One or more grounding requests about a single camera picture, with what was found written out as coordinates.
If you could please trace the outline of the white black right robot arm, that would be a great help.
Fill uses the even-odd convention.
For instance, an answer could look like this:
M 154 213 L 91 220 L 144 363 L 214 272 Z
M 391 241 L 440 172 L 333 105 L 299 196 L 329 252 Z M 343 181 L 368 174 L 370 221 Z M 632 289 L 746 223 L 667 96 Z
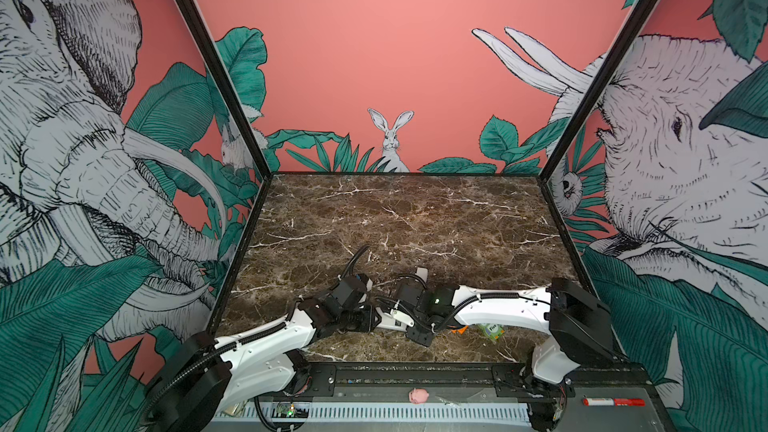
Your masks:
M 429 290 L 417 279 L 402 283 L 393 312 L 405 314 L 406 336 L 421 345 L 447 329 L 499 325 L 530 329 L 547 336 L 534 347 L 523 373 L 528 382 L 558 385 L 580 366 L 601 367 L 621 361 L 614 347 L 610 308 L 577 283 L 555 278 L 546 287 L 484 290 L 466 285 Z

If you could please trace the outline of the white red remote control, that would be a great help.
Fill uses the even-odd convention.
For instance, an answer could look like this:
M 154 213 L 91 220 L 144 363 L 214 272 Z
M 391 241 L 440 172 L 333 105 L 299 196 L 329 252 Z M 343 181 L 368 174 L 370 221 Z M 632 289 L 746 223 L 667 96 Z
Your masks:
M 386 312 L 378 309 L 377 313 L 380 316 L 377 329 L 406 332 L 409 327 L 415 325 L 415 321 L 410 315 L 398 310 Z

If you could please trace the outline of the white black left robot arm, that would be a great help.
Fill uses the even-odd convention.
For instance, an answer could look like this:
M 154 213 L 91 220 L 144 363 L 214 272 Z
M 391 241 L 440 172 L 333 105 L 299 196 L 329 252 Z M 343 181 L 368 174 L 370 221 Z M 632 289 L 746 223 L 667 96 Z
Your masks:
M 282 318 L 233 336 L 194 334 L 148 384 L 140 425 L 200 431 L 230 405 L 265 393 L 299 394 L 310 377 L 304 347 L 340 330 L 368 333 L 380 324 L 371 288 L 368 276 L 345 273 Z

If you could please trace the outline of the white battery cover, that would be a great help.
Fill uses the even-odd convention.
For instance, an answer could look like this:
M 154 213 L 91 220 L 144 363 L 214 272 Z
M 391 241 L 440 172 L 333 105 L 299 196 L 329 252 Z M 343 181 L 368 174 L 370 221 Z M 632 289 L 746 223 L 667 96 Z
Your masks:
M 426 268 L 418 267 L 416 269 L 415 275 L 418 276 L 424 282 L 427 282 L 428 280 L 428 270 Z

